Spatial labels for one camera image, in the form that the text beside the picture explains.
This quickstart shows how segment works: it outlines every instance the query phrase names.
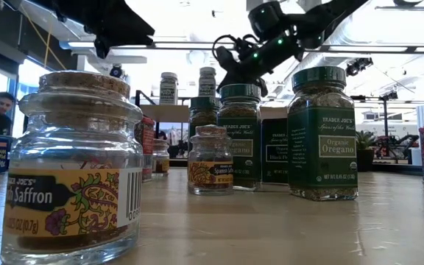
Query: yellow label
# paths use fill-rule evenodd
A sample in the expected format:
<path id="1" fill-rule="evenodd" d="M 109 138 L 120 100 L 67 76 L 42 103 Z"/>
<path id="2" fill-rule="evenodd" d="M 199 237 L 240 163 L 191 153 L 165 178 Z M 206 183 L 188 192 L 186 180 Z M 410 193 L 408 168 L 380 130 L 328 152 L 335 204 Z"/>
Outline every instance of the yellow label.
<path id="1" fill-rule="evenodd" d="M 10 169 L 4 233 L 75 236 L 138 219 L 141 168 Z"/>
<path id="2" fill-rule="evenodd" d="M 169 170 L 169 160 L 163 161 L 162 164 L 161 164 L 161 168 L 162 168 L 163 172 L 168 172 L 168 170 Z"/>
<path id="3" fill-rule="evenodd" d="M 189 162 L 188 179 L 192 185 L 233 183 L 232 162 Z"/>

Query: green lid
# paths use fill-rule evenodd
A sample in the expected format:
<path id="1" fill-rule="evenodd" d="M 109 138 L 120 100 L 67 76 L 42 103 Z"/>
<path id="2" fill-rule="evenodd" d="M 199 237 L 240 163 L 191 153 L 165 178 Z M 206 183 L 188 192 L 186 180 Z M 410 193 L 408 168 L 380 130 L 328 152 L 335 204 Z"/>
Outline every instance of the green lid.
<path id="1" fill-rule="evenodd" d="M 212 96 L 196 96 L 191 98 L 191 106 L 189 108 L 203 108 L 210 109 L 220 107 L 219 99 Z"/>
<path id="2" fill-rule="evenodd" d="M 292 90 L 298 91 L 299 88 L 308 83 L 315 81 L 330 81 L 346 86 L 346 71 L 336 66 L 320 66 L 298 71 L 292 76 Z"/>
<path id="3" fill-rule="evenodd" d="M 221 101 L 233 97 L 248 97 L 252 101 L 259 102 L 261 100 L 261 89 L 250 84 L 233 84 L 220 88 Z"/>

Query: spice bottle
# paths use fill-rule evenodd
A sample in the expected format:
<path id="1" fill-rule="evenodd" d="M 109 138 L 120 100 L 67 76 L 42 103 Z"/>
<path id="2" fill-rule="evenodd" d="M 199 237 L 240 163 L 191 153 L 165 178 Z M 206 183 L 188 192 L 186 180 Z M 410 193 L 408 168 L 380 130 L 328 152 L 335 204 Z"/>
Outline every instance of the spice bottle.
<path id="1" fill-rule="evenodd" d="M 168 147 L 165 140 L 153 139 L 153 178 L 168 176 Z"/>
<path id="2" fill-rule="evenodd" d="M 198 96 L 191 99 L 189 107 L 189 151 L 192 150 L 191 137 L 196 134 L 196 127 L 217 124 L 219 100 L 210 96 Z"/>
<path id="3" fill-rule="evenodd" d="M 177 104 L 177 75 L 164 72 L 160 82 L 160 105 Z"/>
<path id="4" fill-rule="evenodd" d="M 232 138 L 233 187 L 254 191 L 261 181 L 260 88 L 255 85 L 226 85 L 220 89 L 222 106 L 217 124 Z"/>
<path id="5" fill-rule="evenodd" d="M 199 73 L 199 96 L 215 97 L 215 69 L 213 67 L 202 67 Z"/>
<path id="6" fill-rule="evenodd" d="M 188 190 L 196 195 L 233 193 L 232 139 L 224 127 L 196 127 L 191 137 L 194 148 L 188 156 Z"/>
<path id="7" fill-rule="evenodd" d="M 19 102 L 29 123 L 10 154 L 5 264 L 101 264 L 135 244 L 142 150 L 130 136 L 142 113 L 129 92 L 114 77 L 62 71 Z"/>
<path id="8" fill-rule="evenodd" d="M 135 139 L 141 144 L 144 151 L 144 168 L 142 170 L 142 179 L 144 182 L 152 180 L 153 138 L 155 136 L 153 126 L 155 126 L 155 122 L 145 116 L 135 126 Z"/>
<path id="9" fill-rule="evenodd" d="M 292 77 L 287 116 L 289 188 L 316 201 L 358 196 L 353 100 L 345 70 L 324 66 Z"/>

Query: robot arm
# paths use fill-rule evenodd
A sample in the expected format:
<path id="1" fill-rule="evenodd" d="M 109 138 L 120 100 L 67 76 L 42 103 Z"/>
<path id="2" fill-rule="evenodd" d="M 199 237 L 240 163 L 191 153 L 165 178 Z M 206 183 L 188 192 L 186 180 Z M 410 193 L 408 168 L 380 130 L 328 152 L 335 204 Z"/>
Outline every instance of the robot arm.
<path id="1" fill-rule="evenodd" d="M 284 14 L 278 1 L 257 6 L 248 15 L 253 32 L 259 38 L 257 43 L 246 40 L 254 38 L 252 35 L 243 39 L 225 35 L 216 40 L 217 43 L 224 38 L 231 39 L 239 58 L 237 62 L 223 46 L 213 48 L 214 57 L 227 71 L 217 90 L 232 83 L 264 83 L 261 76 L 272 74 L 273 68 L 292 56 L 302 60 L 305 49 L 321 46 L 346 17 L 367 1 L 333 0 L 299 15 Z M 266 94 L 266 88 L 262 87 L 261 95 Z"/>
<path id="2" fill-rule="evenodd" d="M 11 5 L 12 0 L 4 0 Z M 106 58 L 113 46 L 152 45 L 155 30 L 133 12 L 125 0 L 29 0 L 55 12 L 58 20 L 69 18 L 94 34 L 97 56 Z"/>

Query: barcode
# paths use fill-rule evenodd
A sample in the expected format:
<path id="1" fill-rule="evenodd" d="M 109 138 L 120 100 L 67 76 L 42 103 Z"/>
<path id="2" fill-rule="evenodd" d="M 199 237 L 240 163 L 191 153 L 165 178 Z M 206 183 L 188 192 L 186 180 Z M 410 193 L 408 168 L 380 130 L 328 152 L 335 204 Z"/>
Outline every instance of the barcode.
<path id="1" fill-rule="evenodd" d="M 117 227 L 131 224 L 140 217 L 141 172 L 142 168 L 120 171 Z"/>

